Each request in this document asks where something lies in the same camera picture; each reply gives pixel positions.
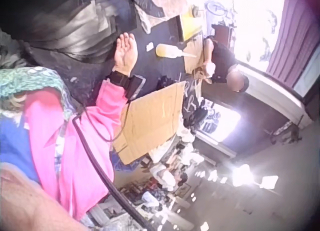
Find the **pink jacket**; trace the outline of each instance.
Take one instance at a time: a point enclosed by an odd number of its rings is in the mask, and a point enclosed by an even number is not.
[[[127,103],[124,94],[122,87],[103,81],[96,106],[87,108],[94,126],[106,139],[112,139],[115,128],[121,124],[122,109]],[[25,115],[29,125],[32,157],[42,188],[71,216],[80,220],[108,193],[108,189],[84,150],[72,124],[73,117],[67,124],[61,172],[57,177],[55,144],[59,128],[64,122],[60,93],[53,88],[30,93],[25,101]],[[114,171],[109,156],[111,144],[100,138],[85,113],[77,123],[95,158],[113,181]]]

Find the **cardboard sheet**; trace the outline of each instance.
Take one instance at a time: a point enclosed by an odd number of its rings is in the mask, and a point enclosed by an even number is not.
[[[185,82],[175,83],[134,100],[123,132],[113,142],[121,161],[127,165],[162,145],[177,131],[182,110]],[[127,107],[122,111],[124,124]]]

